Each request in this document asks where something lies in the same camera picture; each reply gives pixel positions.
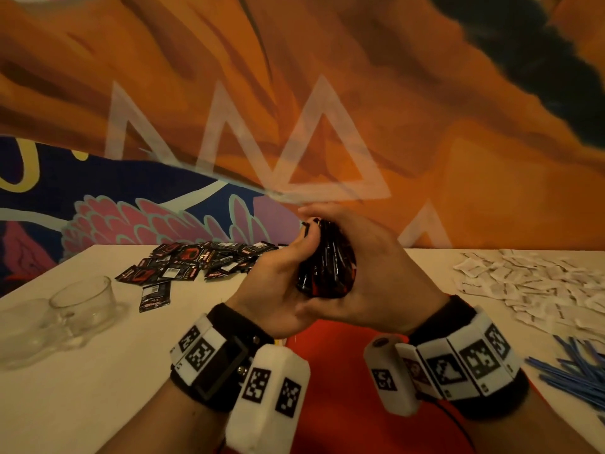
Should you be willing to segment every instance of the red surface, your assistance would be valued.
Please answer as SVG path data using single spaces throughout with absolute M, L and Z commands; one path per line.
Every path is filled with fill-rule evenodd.
M 385 411 L 362 356 L 375 335 L 367 328 L 318 321 L 288 340 L 311 366 L 291 452 L 472 453 L 458 427 L 434 405 L 422 403 L 411 418 Z

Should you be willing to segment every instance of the white foam block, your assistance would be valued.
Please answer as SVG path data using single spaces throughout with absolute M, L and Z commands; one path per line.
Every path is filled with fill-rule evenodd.
M 410 377 L 416 390 L 437 399 L 443 398 L 441 392 L 431 380 L 431 375 L 428 373 L 426 366 L 424 366 L 416 348 L 411 344 L 398 343 L 395 344 L 395 350 L 410 372 Z
M 310 376 L 308 362 L 287 347 L 262 346 L 227 423 L 227 446 L 242 454 L 289 453 Z
M 212 323 L 206 317 L 206 314 L 202 314 L 199 319 L 195 321 L 193 326 L 189 328 L 189 331 L 185 333 L 185 335 L 180 339 L 180 341 L 170 349 L 170 360 L 173 365 L 176 365 L 192 348 L 195 340 L 200 336 L 206 334 L 206 332 L 212 328 Z
M 521 368 L 521 359 L 518 358 L 504 335 L 500 333 L 500 330 L 483 309 L 477 306 L 475 310 L 477 315 L 473 318 L 471 324 L 477 327 L 485 339 L 488 340 L 488 346 L 496 354 L 510 377 L 514 379 Z
M 420 402 L 410 373 L 395 349 L 400 342 L 395 335 L 376 336 L 364 349 L 364 359 L 384 409 L 391 414 L 412 416 Z
M 446 399 L 454 401 L 479 397 L 474 382 L 446 338 L 420 344 L 416 349 Z
M 226 341 L 221 333 L 210 328 L 193 341 L 193 344 L 187 349 L 187 353 L 178 361 L 174 369 L 190 386 Z
M 512 382 L 510 374 L 473 323 L 453 332 L 447 339 L 484 396 Z

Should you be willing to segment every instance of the hand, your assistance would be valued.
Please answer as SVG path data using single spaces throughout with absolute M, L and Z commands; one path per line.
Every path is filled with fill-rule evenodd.
M 236 293 L 225 304 L 252 320 L 276 339 L 288 338 L 311 326 L 313 316 L 295 313 L 308 300 L 295 286 L 298 265 L 309 258 L 320 243 L 320 228 L 310 222 L 308 234 L 301 228 L 287 247 L 261 255 Z
M 313 298 L 299 304 L 297 314 L 410 334 L 448 302 L 389 230 L 336 204 L 313 204 L 298 212 L 340 226 L 355 252 L 357 274 L 344 298 Z

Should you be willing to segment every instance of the left hand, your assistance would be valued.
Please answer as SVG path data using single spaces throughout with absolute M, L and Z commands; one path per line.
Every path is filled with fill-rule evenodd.
M 316 320 L 309 314 L 295 313 L 297 305 L 308 300 L 295 286 L 298 265 L 309 258 L 320 243 L 319 226 L 313 221 L 309 223 L 306 237 L 303 227 L 292 244 L 261 255 L 225 303 L 275 339 L 300 333 Z

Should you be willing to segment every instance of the glass cup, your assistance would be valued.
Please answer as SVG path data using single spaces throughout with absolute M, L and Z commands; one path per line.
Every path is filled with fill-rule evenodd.
M 98 333 L 117 318 L 111 280 L 105 275 L 68 285 L 50 298 L 50 307 L 61 317 L 72 337 Z
M 46 299 L 0 311 L 0 367 L 19 367 L 42 357 L 62 340 L 61 320 Z

